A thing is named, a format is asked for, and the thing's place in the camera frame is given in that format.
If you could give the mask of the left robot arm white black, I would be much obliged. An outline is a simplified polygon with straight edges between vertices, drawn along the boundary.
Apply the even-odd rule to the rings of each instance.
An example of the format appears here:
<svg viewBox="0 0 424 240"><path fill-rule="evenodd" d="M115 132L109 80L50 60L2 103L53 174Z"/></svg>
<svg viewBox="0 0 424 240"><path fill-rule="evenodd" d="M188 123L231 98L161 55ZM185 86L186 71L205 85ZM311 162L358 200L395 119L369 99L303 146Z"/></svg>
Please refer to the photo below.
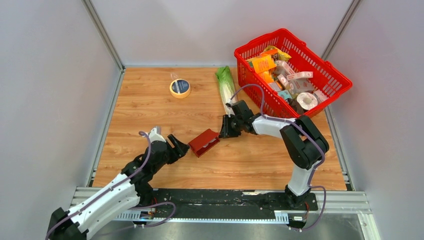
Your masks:
<svg viewBox="0 0 424 240"><path fill-rule="evenodd" d="M144 153L126 164L121 172L97 193L68 210L56 209L50 217L47 240L89 240L120 213L131 208L155 208L149 182L164 166L184 157L190 147L174 135L165 139L154 127Z"/></svg>

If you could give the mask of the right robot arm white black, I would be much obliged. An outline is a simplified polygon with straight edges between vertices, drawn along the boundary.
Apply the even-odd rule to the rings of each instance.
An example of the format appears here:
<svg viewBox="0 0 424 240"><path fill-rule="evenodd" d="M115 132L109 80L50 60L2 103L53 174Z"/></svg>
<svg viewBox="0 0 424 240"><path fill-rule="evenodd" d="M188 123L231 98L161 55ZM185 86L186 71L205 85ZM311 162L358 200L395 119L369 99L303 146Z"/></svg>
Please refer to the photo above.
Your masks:
<svg viewBox="0 0 424 240"><path fill-rule="evenodd" d="M328 141L307 115L298 118L279 118L257 113L245 101L226 103L231 109L225 114L219 138L237 138L246 132L281 139L294 164L290 181L285 186L285 203L299 209L307 199L312 186L312 177L319 165L325 160L329 150Z"/></svg>

